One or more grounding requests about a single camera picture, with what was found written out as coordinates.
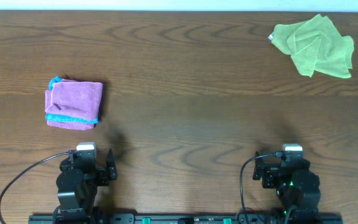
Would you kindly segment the green cloth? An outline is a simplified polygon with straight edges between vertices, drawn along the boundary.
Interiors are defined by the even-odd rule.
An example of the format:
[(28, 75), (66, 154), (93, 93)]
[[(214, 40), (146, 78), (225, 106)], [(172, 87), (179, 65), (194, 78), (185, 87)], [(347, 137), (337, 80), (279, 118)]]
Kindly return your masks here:
[(320, 14), (296, 24), (277, 24), (268, 39), (289, 55), (298, 73), (312, 77), (314, 72), (336, 78), (351, 77), (354, 41), (342, 36), (331, 19)]

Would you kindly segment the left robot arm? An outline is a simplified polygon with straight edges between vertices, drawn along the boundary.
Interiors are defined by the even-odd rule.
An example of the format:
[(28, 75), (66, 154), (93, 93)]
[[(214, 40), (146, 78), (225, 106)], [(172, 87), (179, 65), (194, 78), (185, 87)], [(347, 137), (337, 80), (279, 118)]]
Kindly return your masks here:
[(95, 150), (74, 150), (60, 163), (61, 174), (57, 177), (60, 205), (52, 215), (53, 223), (109, 223), (107, 215), (94, 207), (98, 187), (107, 186), (117, 179), (112, 150), (106, 156), (106, 165), (96, 165)]

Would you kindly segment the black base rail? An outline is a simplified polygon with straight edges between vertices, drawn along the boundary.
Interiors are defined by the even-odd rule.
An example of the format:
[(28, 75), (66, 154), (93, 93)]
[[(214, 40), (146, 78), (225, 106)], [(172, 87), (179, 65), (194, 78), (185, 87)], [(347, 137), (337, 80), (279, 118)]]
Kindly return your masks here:
[[(259, 223), (285, 223), (285, 217), (275, 217), (272, 215), (249, 214), (250, 224)], [(53, 219), (52, 215), (31, 215), (28, 219), (29, 224), (52, 224), (52, 223), (97, 223), (97, 224), (243, 224), (247, 223), (243, 214), (233, 215), (134, 215), (131, 213), (115, 213), (107, 217), (93, 218), (85, 221), (63, 221), (62, 216), (57, 215)], [(291, 219), (286, 223), (295, 223)], [(342, 218), (337, 215), (322, 215), (317, 221), (298, 222), (298, 223), (324, 223), (342, 224)]]

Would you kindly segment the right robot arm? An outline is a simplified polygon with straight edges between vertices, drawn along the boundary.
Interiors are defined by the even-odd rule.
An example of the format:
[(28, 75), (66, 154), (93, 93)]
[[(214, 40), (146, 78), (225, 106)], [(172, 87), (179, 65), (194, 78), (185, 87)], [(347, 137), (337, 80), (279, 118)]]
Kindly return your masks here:
[(319, 223), (321, 198), (319, 176), (310, 171), (310, 161), (303, 151), (277, 151), (272, 154), (280, 163), (264, 161), (267, 154), (255, 153), (253, 179), (265, 189), (275, 189), (282, 209), (274, 209), (266, 223)]

